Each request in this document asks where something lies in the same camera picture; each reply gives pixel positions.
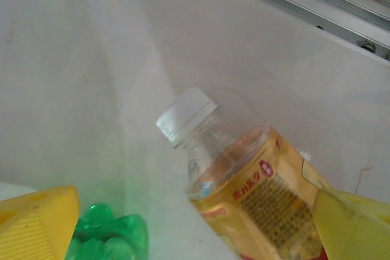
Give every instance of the metal rail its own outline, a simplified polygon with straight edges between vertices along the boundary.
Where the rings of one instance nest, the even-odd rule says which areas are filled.
[[[375,0],[262,0],[390,59],[390,8]]]

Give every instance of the clear plastic bottle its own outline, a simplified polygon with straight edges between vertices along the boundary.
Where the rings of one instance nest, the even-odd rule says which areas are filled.
[[[317,259],[322,242],[311,206],[318,188],[303,173],[326,182],[275,130],[225,123],[198,88],[156,125],[188,154],[187,196],[239,259]]]

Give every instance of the bottle label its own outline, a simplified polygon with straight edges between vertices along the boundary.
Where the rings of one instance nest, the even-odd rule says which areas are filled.
[[[271,129],[248,164],[192,204],[238,259],[326,259],[311,215],[321,187],[330,185]]]

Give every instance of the green plastic bottle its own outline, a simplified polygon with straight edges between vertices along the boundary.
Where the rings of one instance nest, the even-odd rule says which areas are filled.
[[[103,203],[91,205],[79,219],[65,260],[147,260],[149,237],[136,214],[114,218]]]

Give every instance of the white surface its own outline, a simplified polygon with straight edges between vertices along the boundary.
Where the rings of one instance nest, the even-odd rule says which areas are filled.
[[[0,201],[28,193],[33,193],[35,191],[36,190],[29,187],[0,182]]]
[[[384,60],[256,0],[2,0],[0,180],[140,213],[151,259],[227,260],[155,121],[200,86],[250,105],[337,187],[390,202]]]

